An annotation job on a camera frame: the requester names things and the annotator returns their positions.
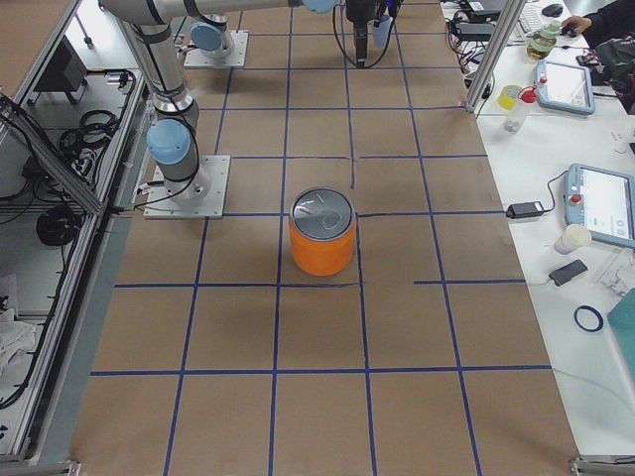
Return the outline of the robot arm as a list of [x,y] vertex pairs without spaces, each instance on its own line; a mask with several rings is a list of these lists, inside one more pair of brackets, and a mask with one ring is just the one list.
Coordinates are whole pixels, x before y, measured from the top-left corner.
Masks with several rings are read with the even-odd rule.
[[194,44],[217,52],[230,38],[226,13],[282,7],[304,7],[322,14],[334,1],[105,1],[105,10],[116,17],[133,56],[151,90],[157,122],[146,143],[161,170],[169,197],[195,195],[204,190],[196,139],[198,104],[186,86],[173,41],[171,22],[176,17],[194,19],[205,34]]
[[[334,37],[346,61],[359,69],[374,67],[378,61],[368,60],[368,42],[385,54],[390,44],[394,22],[398,18],[400,1],[304,1],[314,13],[340,13],[352,26],[354,57],[342,44],[343,34]],[[230,68],[245,64],[249,33],[230,30],[227,17],[217,14],[196,14],[190,26],[190,43],[184,48],[187,68]]]

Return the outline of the person hand on mouse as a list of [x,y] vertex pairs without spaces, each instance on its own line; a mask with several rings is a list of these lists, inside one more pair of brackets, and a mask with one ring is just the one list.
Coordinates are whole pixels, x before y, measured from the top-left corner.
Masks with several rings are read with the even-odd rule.
[[583,34],[592,25],[592,20],[587,17],[570,16],[561,23],[561,35],[574,38]]

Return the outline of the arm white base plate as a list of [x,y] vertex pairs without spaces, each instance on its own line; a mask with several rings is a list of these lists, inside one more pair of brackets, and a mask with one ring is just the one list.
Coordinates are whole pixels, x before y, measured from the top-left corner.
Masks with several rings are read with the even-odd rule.
[[249,32],[191,28],[185,68],[226,69],[245,65]]
[[144,216],[148,219],[221,218],[229,171],[229,156],[203,155],[193,181],[178,184],[165,181],[162,171],[155,166],[153,180],[162,184],[150,188],[150,204],[144,206]]

